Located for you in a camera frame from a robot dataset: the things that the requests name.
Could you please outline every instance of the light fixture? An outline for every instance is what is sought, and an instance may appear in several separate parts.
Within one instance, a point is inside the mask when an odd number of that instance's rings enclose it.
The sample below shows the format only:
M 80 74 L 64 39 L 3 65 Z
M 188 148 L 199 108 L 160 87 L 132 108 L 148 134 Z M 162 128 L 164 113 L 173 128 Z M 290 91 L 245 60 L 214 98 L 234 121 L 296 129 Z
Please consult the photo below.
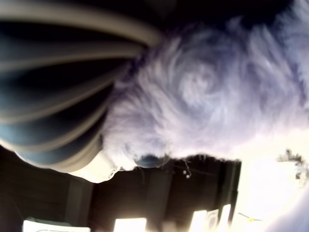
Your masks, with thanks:
M 116 219 L 113 232 L 145 232 L 146 222 L 145 218 Z
M 231 205 L 227 204 L 223 206 L 222 214 L 219 222 L 218 232 L 226 232 L 227 231 L 227 221 L 228 216 L 230 215 Z
M 195 211 L 192 216 L 189 232 L 203 232 L 207 210 Z

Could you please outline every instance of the fluffy dog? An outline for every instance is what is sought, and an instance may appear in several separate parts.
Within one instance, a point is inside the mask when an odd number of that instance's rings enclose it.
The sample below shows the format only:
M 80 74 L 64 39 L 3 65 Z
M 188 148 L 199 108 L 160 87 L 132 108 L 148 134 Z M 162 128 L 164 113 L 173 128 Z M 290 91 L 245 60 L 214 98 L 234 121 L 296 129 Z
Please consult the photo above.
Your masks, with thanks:
M 103 150 L 125 170 L 148 154 L 309 151 L 309 1 L 294 1 L 270 24 L 246 27 L 237 17 L 190 26 L 132 66 L 115 84 L 103 128 Z M 308 231 L 303 203 L 284 229 L 271 231 Z

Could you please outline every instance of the dog nose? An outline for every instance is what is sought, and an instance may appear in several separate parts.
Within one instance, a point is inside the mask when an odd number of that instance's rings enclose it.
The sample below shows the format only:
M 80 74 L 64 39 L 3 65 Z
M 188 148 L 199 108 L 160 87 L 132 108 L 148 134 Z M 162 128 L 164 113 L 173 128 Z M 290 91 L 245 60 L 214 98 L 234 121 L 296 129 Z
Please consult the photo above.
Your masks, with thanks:
M 158 158 L 154 155 L 146 155 L 134 161 L 141 168 L 158 168 L 169 161 L 169 156 L 165 155 L 163 158 Z

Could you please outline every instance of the dog fur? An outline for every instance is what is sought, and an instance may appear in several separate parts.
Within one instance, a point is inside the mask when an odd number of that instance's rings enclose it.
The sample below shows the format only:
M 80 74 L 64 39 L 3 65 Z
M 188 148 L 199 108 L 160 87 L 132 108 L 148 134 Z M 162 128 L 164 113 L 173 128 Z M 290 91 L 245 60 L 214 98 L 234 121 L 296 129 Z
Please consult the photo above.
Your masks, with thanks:
M 287 147 L 304 154 L 308 94 L 308 1 L 295 0 L 270 24 L 249 28 L 237 17 L 220 28 L 189 26 L 116 82 L 103 150 L 126 170 L 148 154 L 230 160 L 276 156 Z M 309 215 L 303 206 L 296 211 Z M 290 230 L 270 231 L 309 230 L 309 222 L 295 229 L 297 220 Z

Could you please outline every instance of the dog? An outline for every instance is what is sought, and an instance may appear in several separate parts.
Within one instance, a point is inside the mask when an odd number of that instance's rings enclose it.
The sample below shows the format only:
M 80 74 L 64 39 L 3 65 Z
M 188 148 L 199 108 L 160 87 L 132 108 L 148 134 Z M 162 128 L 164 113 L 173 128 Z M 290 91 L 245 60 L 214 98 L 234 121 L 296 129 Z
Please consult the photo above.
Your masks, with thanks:
M 137 58 L 115 83 L 103 151 L 132 170 L 151 155 L 221 160 L 309 151 L 309 0 L 271 23 L 190 25 Z M 267 231 L 309 230 L 309 189 Z

